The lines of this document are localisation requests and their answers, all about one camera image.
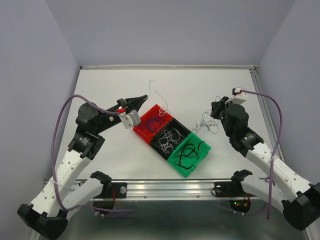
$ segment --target gray wall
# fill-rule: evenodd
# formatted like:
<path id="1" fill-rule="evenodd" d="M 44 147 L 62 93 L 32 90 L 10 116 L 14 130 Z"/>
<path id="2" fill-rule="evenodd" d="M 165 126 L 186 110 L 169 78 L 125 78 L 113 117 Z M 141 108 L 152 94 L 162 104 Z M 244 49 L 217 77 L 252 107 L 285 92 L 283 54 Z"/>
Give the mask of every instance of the gray wall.
<path id="1" fill-rule="evenodd" d="M 17 209 L 41 190 L 79 67 L 43 0 L 2 1 L 0 36 L 0 239 L 26 240 Z"/>
<path id="2" fill-rule="evenodd" d="M 320 1 L 297 0 L 259 64 L 262 89 L 284 115 L 281 141 L 287 164 L 320 182 Z M 279 126 L 279 114 L 270 104 Z"/>
<path id="3" fill-rule="evenodd" d="M 46 0 L 81 66 L 258 64 L 294 0 Z"/>

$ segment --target black cable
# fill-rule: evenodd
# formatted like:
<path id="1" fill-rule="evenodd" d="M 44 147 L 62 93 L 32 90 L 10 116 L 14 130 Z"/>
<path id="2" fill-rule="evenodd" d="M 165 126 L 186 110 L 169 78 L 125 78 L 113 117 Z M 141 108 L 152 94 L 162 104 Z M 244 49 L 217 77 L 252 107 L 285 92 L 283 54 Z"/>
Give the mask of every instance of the black cable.
<path id="1" fill-rule="evenodd" d="M 180 168 L 183 168 L 183 169 L 191 169 L 195 163 L 189 167 L 186 167 L 186 166 L 182 166 L 181 165 L 181 161 L 182 161 L 182 157 L 184 158 L 194 158 L 194 157 L 197 157 L 197 159 L 199 159 L 199 148 L 200 148 L 200 145 L 202 143 L 204 143 L 205 141 L 202 141 L 198 144 L 198 147 L 197 147 L 197 151 L 196 151 L 196 146 L 193 144 L 193 143 L 188 143 L 186 145 L 183 146 L 182 150 L 181 150 L 181 153 L 180 155 L 177 155 L 175 158 L 174 158 L 174 163 L 176 165 L 178 165 Z M 190 152 L 188 154 L 185 153 L 185 150 L 190 150 Z"/>

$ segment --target white tabletop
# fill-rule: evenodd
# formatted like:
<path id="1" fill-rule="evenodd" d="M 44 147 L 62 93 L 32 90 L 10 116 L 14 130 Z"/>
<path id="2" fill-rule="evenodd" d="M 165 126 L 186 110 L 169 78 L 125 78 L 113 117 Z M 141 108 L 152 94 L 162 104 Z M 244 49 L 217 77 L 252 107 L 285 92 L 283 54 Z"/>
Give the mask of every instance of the white tabletop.
<path id="1" fill-rule="evenodd" d="M 119 98 L 147 95 L 150 80 L 154 80 L 151 93 L 157 90 L 168 103 L 171 115 L 190 130 L 195 127 L 195 122 L 199 123 L 203 112 L 211 108 L 216 96 L 231 97 L 235 87 L 255 90 L 250 72 L 246 69 L 108 69 L 81 70 L 74 93 L 108 109 L 116 105 Z M 72 101 L 58 164 L 74 137 L 78 109 L 83 103 L 77 98 Z M 154 94 L 143 104 L 139 115 L 142 116 L 155 104 L 163 106 L 165 103 Z M 249 114 L 249 127 L 271 147 L 258 98 L 249 95 L 243 106 Z M 102 132 L 101 136 L 105 138 L 102 148 L 78 179 L 87 179 L 97 170 L 114 180 L 185 179 L 132 129 L 125 129 L 121 123 Z M 266 176 L 231 147 L 221 123 L 217 134 L 202 128 L 198 136 L 212 149 L 187 179 L 225 179 L 243 169 L 260 178 Z"/>

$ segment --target gray floor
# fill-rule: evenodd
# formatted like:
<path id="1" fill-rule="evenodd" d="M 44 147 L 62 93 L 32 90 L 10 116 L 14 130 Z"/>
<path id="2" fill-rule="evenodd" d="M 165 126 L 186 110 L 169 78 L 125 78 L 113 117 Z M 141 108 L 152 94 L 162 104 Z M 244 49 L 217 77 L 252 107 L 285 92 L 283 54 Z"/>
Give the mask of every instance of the gray floor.
<path id="1" fill-rule="evenodd" d="M 266 214 L 241 216 L 218 206 L 217 201 L 119 202 L 134 212 L 125 218 L 95 216 L 80 210 L 59 240 L 306 240 L 273 209 Z M 228 206 L 228 201 L 220 202 Z M 252 201 L 252 210 L 264 206 Z"/>

